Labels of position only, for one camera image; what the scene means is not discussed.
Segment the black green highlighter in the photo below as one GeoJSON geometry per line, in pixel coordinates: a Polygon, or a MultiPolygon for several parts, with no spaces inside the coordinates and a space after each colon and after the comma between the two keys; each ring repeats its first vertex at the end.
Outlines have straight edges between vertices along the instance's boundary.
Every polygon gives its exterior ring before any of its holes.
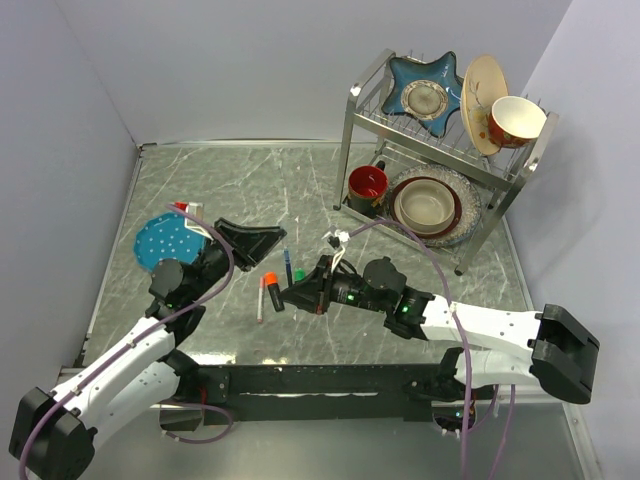
{"type": "Polygon", "coordinates": [[[300,282],[305,278],[305,271],[303,269],[296,269],[294,272],[294,282],[300,282]]]}

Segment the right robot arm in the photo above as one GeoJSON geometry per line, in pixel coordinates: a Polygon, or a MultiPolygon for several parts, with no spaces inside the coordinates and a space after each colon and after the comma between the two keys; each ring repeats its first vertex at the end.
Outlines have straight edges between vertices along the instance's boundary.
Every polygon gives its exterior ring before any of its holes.
{"type": "Polygon", "coordinates": [[[362,273],[335,267],[324,255],[301,281],[279,295],[281,303],[323,315],[333,303],[382,313],[403,339],[451,343],[426,391],[453,401],[466,388],[524,385],[564,402],[590,402],[600,343],[565,308],[512,312],[447,301],[408,286],[387,257],[362,273]]]}

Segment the blue ballpoint pen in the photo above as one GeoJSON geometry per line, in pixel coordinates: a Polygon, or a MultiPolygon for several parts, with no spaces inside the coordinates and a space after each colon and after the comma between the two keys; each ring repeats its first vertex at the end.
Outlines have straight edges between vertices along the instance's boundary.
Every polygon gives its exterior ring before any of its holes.
{"type": "Polygon", "coordinates": [[[292,263],[291,263],[290,251],[289,251],[289,249],[287,247],[285,247],[284,250],[283,250],[283,257],[284,257],[284,263],[285,263],[287,285],[288,285],[288,287],[291,287],[293,285],[293,283],[294,283],[294,280],[293,280],[293,268],[292,268],[292,263]]]}

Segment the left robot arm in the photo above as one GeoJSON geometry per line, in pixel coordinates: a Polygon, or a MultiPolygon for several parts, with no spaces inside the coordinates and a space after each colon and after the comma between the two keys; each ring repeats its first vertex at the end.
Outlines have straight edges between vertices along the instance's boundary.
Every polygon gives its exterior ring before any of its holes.
{"type": "Polygon", "coordinates": [[[234,271],[256,267],[286,235],[225,219],[207,231],[192,262],[161,256],[151,272],[153,301],[120,341],[52,390],[23,396],[9,443],[20,478],[79,478],[114,433],[154,404],[207,410],[200,366],[178,347],[234,271]]]}

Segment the black orange highlighter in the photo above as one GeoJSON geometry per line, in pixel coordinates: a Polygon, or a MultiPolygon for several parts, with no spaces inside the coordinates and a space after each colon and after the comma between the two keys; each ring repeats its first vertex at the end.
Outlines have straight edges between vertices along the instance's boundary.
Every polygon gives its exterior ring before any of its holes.
{"type": "Polygon", "coordinates": [[[281,299],[281,291],[278,283],[278,277],[274,272],[267,272],[264,275],[264,282],[269,293],[273,308],[276,312],[285,310],[284,303],[281,299]]]}

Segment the white pink acrylic marker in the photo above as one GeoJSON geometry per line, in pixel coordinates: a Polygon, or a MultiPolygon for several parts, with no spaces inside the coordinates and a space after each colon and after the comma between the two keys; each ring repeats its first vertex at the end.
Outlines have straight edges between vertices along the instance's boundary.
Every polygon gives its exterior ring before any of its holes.
{"type": "Polygon", "coordinates": [[[259,324],[263,323],[263,309],[264,309],[264,293],[265,293],[265,279],[264,276],[260,277],[259,290],[258,290],[258,304],[256,319],[259,324]]]}

